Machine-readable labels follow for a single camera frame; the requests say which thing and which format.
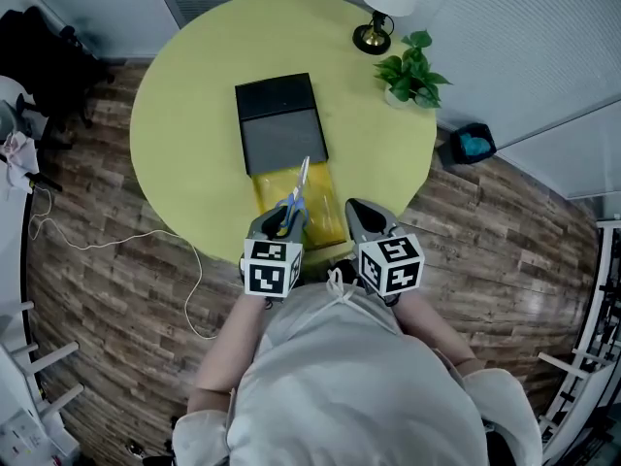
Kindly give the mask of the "blue cloth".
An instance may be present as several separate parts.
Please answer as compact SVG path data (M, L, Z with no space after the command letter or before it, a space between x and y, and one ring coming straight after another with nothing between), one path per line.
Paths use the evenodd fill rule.
M473 136L471 133L461 134L459 140L463 154L468 158L485 155L491 150L491 146L485 138Z

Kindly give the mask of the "person's right forearm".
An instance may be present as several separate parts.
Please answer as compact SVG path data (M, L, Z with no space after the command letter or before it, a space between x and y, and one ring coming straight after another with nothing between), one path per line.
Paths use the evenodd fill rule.
M462 376L484 367L466 340L417 290L402 293L392 311L405 334L440 352Z

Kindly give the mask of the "white black metal rack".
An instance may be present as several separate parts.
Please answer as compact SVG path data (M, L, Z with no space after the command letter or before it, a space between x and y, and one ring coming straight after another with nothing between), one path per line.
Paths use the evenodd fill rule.
M597 226L598 265L578 340L566 359L539 354L564 376L539 416L543 466L588 462L609 439L610 407L621 403L621 219Z

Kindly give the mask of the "white desk with legs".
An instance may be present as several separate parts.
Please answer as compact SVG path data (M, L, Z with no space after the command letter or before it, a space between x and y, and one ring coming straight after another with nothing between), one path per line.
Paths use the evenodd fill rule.
M79 350L71 342L39 358L39 345L26 340L30 301L0 294L0 466L72 466L81 446L67 431L60 411L80 393L77 384L49 400L36 377Z

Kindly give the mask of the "yellow box tray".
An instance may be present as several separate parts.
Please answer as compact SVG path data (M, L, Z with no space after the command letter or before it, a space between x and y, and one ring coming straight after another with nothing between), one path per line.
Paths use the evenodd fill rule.
M328 168L328 150L307 73L235 87L245 170L259 212L271 210L296 185L310 158L303 195L309 218L303 238L310 250L341 244L345 232Z

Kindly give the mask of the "black waste bin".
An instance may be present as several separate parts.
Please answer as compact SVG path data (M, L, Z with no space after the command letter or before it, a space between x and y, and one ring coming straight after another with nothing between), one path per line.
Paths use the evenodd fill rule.
M485 154L474 158L465 157L460 144L460 135L471 133L473 136L485 138L491 150ZM465 125L449 134L448 140L438 147L438 155L444 167L453 165L472 165L485 160L496 153L496 144L489 127L484 123L471 123Z

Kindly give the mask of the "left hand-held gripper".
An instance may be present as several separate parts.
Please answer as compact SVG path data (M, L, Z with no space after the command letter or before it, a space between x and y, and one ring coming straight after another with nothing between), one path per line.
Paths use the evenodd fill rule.
M291 218L283 240L273 239L284 220L284 207L275 207L249 226L241 268L245 293L284 299L301 273L305 216Z

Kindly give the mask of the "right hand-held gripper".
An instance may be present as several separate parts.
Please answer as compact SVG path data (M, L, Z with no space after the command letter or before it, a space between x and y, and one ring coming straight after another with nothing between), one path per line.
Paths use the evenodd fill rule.
M371 201L349 198L344 210L350 238L359 244L358 275L366 289L386 297L418 288L425 256L416 236L404 235L397 217Z

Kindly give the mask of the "grey folding chair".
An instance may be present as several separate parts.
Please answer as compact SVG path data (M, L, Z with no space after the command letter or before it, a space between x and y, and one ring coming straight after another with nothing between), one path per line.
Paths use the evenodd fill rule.
M0 147L6 141L7 137L15 131L21 131L27 137L32 138L35 142L35 148L37 149L37 140L32 137L32 130L29 121L24 118L22 114L19 114L17 110L5 100L0 100ZM0 160L5 161L5 156L0 155ZM62 187L59 184L44 176L41 172L39 172L33 180L36 183L34 189L36 187L44 187L46 189L55 189L57 191L62 190Z

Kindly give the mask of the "yellow-green round tablecloth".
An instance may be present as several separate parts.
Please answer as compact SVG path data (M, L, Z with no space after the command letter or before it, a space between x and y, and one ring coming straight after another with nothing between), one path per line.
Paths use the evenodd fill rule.
M426 181L436 116L391 107L376 59L343 0L232 0L195 18L147 69L130 123L131 161L161 219L202 253L236 262L258 215L245 171L235 88L310 76L336 197L401 214Z

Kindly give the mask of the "person's white shirt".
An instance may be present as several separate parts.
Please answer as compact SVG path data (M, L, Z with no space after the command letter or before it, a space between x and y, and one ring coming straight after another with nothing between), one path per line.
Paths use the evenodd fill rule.
M346 283L270 307L237 387L195 386L175 425L178 466L542 466L534 412L500 368L462 376Z

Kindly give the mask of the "person's left forearm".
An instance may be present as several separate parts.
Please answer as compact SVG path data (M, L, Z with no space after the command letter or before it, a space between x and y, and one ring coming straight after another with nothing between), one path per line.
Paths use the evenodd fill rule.
M252 362L266 313L266 298L241 295L205 355L195 386L212 392L237 387Z

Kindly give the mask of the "black office chair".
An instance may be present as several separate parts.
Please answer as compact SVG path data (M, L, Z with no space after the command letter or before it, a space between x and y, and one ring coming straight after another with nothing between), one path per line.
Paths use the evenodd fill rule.
M20 115L25 110L38 113L59 131L71 114L90 128L88 95L96 84L114 81L107 64L85 50L73 27L51 31L35 6L8 10L0 17L0 76L16 81L32 97L29 103L18 96Z

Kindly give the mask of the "green potted plant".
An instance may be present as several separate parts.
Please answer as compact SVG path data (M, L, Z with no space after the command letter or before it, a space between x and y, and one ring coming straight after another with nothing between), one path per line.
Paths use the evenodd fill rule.
M375 64L375 77L388 85L388 91L400 103L411 100L423 109L441 106L440 85L451 85L443 75L432 70L425 49L432 43L427 30L411 32L402 39L407 48L399 55L390 55Z

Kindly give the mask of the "blue handled scissors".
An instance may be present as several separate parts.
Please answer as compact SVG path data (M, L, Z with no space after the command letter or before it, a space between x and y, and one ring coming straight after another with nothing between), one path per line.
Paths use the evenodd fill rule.
M287 195L286 198L283 198L276 203L277 208L286 209L284 217L279 224L280 230L289 229L291 223L293 222L293 218L297 212L302 213L303 225L306 225L308 221L309 211L306 207L303 191L308 177L309 166L310 158L306 156L300 167L296 185L293 187L292 191Z

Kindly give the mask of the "pink white cloth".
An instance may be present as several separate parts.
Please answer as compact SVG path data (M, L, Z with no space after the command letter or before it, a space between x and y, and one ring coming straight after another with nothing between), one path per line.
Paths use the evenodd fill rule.
M32 138L21 131L10 134L0 147L0 201L8 201L18 191L31 194L33 178L40 172L37 150Z

